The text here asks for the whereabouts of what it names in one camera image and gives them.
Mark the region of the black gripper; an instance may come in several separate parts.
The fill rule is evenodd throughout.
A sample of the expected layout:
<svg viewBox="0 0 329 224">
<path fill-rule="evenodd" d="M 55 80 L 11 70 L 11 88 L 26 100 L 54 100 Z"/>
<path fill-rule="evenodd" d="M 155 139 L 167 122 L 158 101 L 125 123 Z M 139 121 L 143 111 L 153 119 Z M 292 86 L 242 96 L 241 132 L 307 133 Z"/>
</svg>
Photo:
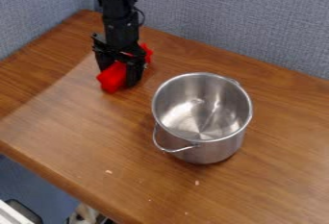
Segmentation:
<svg viewBox="0 0 329 224">
<path fill-rule="evenodd" d="M 115 61 L 126 64 L 126 86 L 135 86 L 146 69 L 146 50 L 139 45 L 139 14 L 123 16 L 103 13 L 105 34 L 93 34 L 98 67 L 105 71 Z"/>
</svg>

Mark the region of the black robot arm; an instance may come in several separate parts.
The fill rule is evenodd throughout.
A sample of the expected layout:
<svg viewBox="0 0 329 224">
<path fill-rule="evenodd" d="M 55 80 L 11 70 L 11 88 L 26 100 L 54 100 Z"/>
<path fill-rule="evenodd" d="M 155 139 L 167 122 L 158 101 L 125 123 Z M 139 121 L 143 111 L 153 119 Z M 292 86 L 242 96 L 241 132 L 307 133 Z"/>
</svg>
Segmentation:
<svg viewBox="0 0 329 224">
<path fill-rule="evenodd" d="M 105 33 L 93 34 L 93 51 L 101 70 L 97 79 L 109 93 L 135 86 L 149 64 L 149 51 L 139 43 L 145 13 L 138 0 L 98 0 L 102 8 Z"/>
</svg>

